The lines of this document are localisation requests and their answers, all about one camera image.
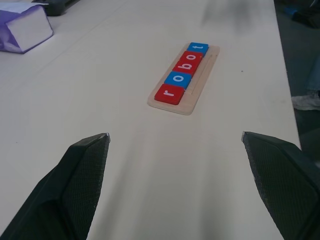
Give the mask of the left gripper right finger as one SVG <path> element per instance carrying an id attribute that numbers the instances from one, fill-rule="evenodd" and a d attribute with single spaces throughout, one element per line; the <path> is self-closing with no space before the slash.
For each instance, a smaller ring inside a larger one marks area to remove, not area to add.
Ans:
<path id="1" fill-rule="evenodd" d="M 285 240 L 320 238 L 320 169 L 293 143 L 242 134 L 253 178 Z"/>

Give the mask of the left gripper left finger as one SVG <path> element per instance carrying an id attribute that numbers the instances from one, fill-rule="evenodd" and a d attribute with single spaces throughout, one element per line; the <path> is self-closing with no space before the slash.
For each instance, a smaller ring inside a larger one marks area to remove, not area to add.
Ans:
<path id="1" fill-rule="evenodd" d="M 32 190 L 2 240 L 85 240 L 103 185 L 110 135 L 72 144 Z"/>

